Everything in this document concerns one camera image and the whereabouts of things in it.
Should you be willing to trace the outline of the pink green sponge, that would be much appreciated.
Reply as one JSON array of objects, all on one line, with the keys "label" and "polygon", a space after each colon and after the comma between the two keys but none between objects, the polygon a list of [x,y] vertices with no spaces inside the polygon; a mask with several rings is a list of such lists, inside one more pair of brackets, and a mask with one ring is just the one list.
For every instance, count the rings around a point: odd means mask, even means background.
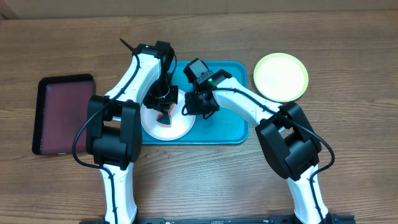
[{"label": "pink green sponge", "polygon": [[171,127],[172,124],[172,116],[171,112],[175,106],[175,103],[171,104],[169,109],[164,110],[163,113],[159,113],[156,121],[161,125],[165,127]]}]

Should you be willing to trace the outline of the white plate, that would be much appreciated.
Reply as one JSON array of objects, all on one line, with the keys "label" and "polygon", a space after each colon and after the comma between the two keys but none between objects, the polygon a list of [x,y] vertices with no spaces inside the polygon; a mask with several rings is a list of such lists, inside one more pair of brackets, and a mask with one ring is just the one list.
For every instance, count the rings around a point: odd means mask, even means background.
[{"label": "white plate", "polygon": [[182,114],[185,104],[185,92],[178,91],[178,103],[175,104],[172,112],[171,127],[161,126],[157,121],[160,111],[141,107],[141,123],[144,131],[151,137],[160,141],[173,141],[186,135],[194,125],[196,116]]}]

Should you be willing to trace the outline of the yellow-green plate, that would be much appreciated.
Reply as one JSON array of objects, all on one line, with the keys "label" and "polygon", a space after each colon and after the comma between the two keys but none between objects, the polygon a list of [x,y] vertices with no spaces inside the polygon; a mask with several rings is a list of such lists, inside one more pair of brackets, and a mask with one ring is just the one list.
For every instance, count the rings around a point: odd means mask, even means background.
[{"label": "yellow-green plate", "polygon": [[261,58],[253,71],[254,84],[265,98],[279,103],[298,100],[308,88],[305,65],[286,53]]}]

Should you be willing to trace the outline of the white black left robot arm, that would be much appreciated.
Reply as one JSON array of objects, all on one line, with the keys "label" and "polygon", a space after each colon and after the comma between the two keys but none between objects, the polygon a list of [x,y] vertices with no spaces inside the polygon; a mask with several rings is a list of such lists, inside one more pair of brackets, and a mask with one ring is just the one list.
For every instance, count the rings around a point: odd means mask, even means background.
[{"label": "white black left robot arm", "polygon": [[105,96],[88,103],[86,150],[103,177],[106,214],[102,223],[133,223],[133,167],[142,147],[141,106],[167,114],[178,101],[169,68],[177,60],[168,42],[139,44],[131,49],[131,65]]}]

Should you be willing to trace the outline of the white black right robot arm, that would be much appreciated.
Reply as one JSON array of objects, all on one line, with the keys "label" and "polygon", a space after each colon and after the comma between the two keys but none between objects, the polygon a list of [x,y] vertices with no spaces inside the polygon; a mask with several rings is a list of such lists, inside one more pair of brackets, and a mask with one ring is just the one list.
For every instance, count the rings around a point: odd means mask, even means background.
[{"label": "white black right robot arm", "polygon": [[301,107],[275,103],[255,94],[225,70],[185,68],[193,90],[185,95],[184,115],[210,117],[228,109],[254,126],[262,152],[272,170],[289,185],[296,223],[331,223],[323,202],[318,174],[319,153],[326,142],[317,134]]}]

